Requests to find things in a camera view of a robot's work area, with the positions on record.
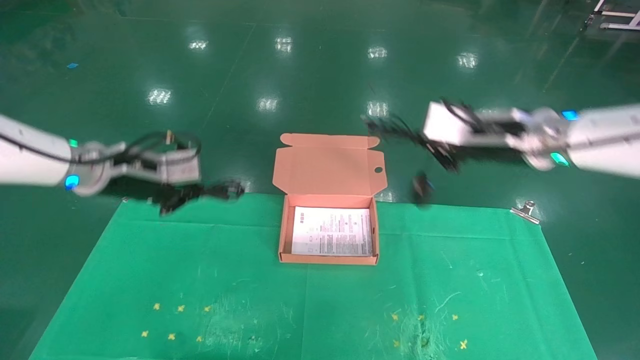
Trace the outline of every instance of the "black cable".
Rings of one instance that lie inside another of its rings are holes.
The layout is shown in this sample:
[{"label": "black cable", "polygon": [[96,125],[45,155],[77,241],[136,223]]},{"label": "black cable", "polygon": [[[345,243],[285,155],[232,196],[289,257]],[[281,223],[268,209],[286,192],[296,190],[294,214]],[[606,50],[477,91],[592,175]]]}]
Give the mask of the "black cable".
[{"label": "black cable", "polygon": [[[185,162],[185,161],[190,161],[193,158],[197,157],[200,152],[202,151],[202,143],[200,142],[200,139],[198,139],[197,136],[195,135],[190,135],[187,133],[174,133],[174,141],[176,142],[182,142],[181,140],[178,140],[179,136],[183,137],[183,138],[187,138],[189,139],[190,142],[193,142],[196,144],[196,151],[195,153],[190,156],[189,158],[186,159],[177,159],[175,161],[167,161],[167,164],[170,163],[181,163],[181,162]],[[140,145],[148,142],[151,139],[156,138],[157,141],[154,142],[153,146],[147,146],[147,147],[141,147]],[[99,164],[99,163],[104,163],[110,160],[113,160],[117,157],[123,157],[127,160],[136,160],[136,159],[140,159],[141,158],[141,154],[144,151],[153,149],[155,147],[157,147],[158,145],[161,145],[162,143],[164,143],[164,141],[166,140],[166,133],[165,132],[161,132],[161,131],[156,131],[153,133],[149,133],[146,135],[141,136],[140,138],[136,139],[135,141],[133,141],[132,143],[130,143],[129,145],[127,145],[127,147],[125,147],[125,149],[121,152],[117,152],[115,154],[111,154],[108,156],[103,156],[101,158],[97,158],[97,159],[91,159],[91,160],[82,160],[82,158],[79,159],[66,159],[66,158],[62,158],[61,156],[57,156],[54,154],[49,154],[48,152],[45,152],[43,150],[37,149],[35,147],[32,147],[30,145],[27,145],[19,140],[16,140],[14,138],[10,138],[9,136],[6,136],[2,133],[0,133],[0,139],[13,144],[15,146],[17,146],[20,149],[25,149],[29,152],[33,152],[34,154],[43,156],[45,158],[49,158],[51,160],[55,160],[55,161],[60,161],[62,163],[68,163],[68,164],[72,164],[72,165],[95,165],[95,164]]]},{"label": "black cable", "polygon": [[[480,118],[476,115],[476,113],[473,111],[473,109],[469,105],[466,105],[464,103],[460,105],[455,105],[451,101],[448,101],[447,99],[445,99],[444,97],[441,97],[440,100],[442,101],[442,104],[447,109],[447,111],[449,111],[451,115],[458,118],[458,120],[464,122],[466,125],[471,127],[474,131],[483,130],[482,120],[480,120]],[[462,111],[462,114],[466,115],[468,119],[460,115],[456,110],[454,110],[454,108]]]}]

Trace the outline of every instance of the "cardboard box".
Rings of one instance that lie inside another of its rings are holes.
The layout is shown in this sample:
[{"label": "cardboard box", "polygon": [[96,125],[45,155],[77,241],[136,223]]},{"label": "cardboard box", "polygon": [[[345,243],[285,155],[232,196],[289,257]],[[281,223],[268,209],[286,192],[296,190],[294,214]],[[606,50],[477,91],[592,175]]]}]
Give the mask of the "cardboard box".
[{"label": "cardboard box", "polygon": [[[378,212],[373,196],[387,187],[385,158],[369,150],[380,139],[372,136],[283,134],[289,145],[276,151],[273,184],[284,197],[280,246],[283,263],[355,264],[378,263]],[[310,208],[369,208],[372,256],[317,256],[291,254],[296,206]]]}]

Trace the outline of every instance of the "green cloth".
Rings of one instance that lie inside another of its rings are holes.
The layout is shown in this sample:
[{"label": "green cloth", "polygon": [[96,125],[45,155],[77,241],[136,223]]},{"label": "green cloth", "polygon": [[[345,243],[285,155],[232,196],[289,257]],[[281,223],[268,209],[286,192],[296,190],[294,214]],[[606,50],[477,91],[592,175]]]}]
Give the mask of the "green cloth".
[{"label": "green cloth", "polygon": [[278,262],[282,200],[122,204],[31,359],[596,358],[508,210],[379,203],[377,266],[302,265]]}]

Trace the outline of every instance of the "paper manual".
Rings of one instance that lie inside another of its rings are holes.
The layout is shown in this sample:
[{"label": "paper manual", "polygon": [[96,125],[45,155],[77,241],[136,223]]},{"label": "paper manual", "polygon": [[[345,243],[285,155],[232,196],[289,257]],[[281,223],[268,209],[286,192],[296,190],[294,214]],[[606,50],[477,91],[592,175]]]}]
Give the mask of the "paper manual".
[{"label": "paper manual", "polygon": [[292,254],[371,256],[369,209],[296,206]]}]

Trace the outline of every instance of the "box flap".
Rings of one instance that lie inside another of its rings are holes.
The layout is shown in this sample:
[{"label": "box flap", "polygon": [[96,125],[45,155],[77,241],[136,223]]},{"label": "box flap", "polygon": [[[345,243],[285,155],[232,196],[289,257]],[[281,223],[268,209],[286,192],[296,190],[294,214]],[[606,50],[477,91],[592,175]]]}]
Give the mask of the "box flap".
[{"label": "box flap", "polygon": [[373,136],[283,134],[273,184],[289,194],[373,196],[387,187],[385,158]]},{"label": "box flap", "polygon": [[280,141],[299,147],[343,147],[346,149],[370,149],[380,143],[375,136],[282,134]]}]

